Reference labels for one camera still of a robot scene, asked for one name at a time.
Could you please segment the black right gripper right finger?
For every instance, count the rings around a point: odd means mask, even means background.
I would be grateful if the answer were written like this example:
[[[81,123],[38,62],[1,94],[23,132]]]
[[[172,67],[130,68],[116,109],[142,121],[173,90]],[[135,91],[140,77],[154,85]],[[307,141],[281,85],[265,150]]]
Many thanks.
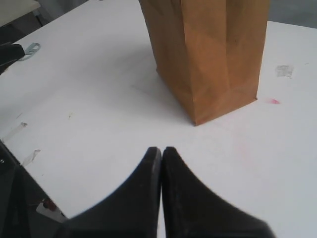
[[[174,147],[161,166],[162,203],[168,238],[273,238],[269,225],[231,205],[205,186]]]

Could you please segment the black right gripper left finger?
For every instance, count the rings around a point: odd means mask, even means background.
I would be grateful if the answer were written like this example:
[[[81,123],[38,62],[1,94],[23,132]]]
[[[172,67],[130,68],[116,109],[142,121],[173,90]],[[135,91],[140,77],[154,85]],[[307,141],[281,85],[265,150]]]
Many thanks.
[[[155,238],[160,203],[161,151],[147,149],[130,175],[106,199],[62,223],[57,238]]]

